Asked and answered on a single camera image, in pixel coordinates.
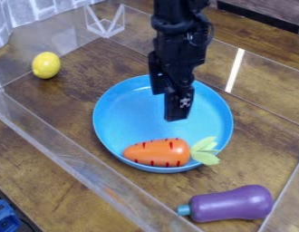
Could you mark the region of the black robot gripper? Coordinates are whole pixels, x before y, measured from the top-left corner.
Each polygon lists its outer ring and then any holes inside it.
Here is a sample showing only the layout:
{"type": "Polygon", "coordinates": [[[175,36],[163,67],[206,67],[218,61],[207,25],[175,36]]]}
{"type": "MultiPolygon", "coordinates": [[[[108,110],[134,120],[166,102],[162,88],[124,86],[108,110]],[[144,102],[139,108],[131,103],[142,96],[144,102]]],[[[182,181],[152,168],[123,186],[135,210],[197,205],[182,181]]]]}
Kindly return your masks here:
{"type": "Polygon", "coordinates": [[[191,111],[194,69],[205,64],[215,28],[202,9],[211,0],[154,0],[151,26],[156,30],[150,53],[150,83],[164,94],[164,118],[185,120],[191,111]]]}

